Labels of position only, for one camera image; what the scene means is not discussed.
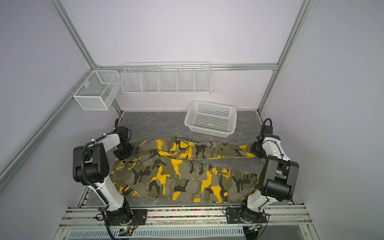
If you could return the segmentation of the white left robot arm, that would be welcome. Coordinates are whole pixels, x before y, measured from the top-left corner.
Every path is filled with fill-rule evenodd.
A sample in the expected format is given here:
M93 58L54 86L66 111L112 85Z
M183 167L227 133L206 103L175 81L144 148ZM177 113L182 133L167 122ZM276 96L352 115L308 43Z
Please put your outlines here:
M104 204L99 209L104 220L120 225L128 224L133 214L127 200L112 183L107 152L115 148L120 153L118 146L125 143L120 134L109 133L73 149L73 179L99 197Z

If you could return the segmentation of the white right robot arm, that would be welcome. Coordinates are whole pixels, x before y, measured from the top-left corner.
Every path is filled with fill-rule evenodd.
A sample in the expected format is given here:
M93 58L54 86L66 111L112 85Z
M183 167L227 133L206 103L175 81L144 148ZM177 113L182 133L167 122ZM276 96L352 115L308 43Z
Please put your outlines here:
M284 152L278 136L261 134L251 152L265 159L256 190L242 201L242 218L258 220L272 203L291 200L296 188L300 166Z

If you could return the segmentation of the camouflage yellow green trousers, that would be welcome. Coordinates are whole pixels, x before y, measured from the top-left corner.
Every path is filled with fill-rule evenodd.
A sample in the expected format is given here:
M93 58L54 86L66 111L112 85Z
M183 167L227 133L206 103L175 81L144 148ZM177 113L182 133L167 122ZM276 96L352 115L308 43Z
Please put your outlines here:
M238 203L257 188L260 176L211 164L213 160L255 160L246 145L192 142L167 137L133 143L134 151L115 160L111 181L125 197L192 203Z

